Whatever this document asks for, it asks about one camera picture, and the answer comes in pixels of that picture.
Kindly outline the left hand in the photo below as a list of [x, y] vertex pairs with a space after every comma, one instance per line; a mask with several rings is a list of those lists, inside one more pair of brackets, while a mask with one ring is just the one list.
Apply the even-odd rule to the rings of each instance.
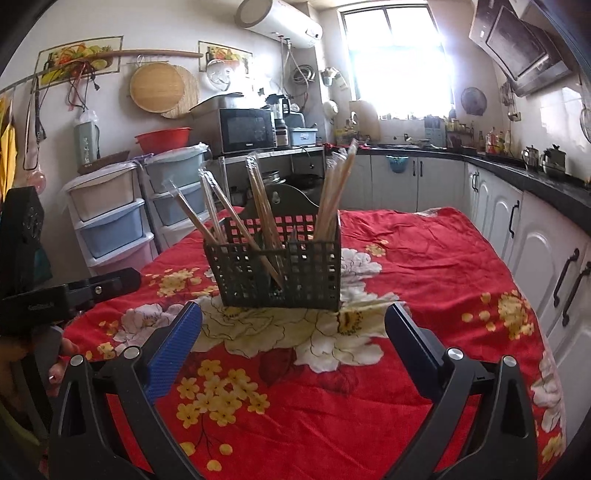
[[49, 397], [56, 397], [59, 393], [69, 359], [80, 353], [79, 347], [67, 338], [62, 338], [56, 362], [48, 371], [48, 385], [46, 393]]

